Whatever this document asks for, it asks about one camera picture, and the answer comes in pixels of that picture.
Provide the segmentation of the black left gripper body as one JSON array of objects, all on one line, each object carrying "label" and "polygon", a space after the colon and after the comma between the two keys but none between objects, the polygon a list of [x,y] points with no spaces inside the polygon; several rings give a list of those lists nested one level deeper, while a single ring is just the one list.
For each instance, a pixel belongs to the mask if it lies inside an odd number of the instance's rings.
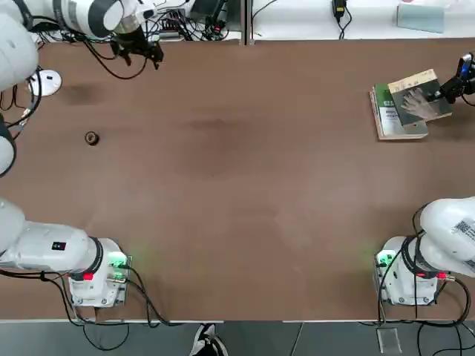
[{"label": "black left gripper body", "polygon": [[142,30],[118,33],[114,39],[121,47],[132,53],[144,53],[148,49],[148,41]]}]

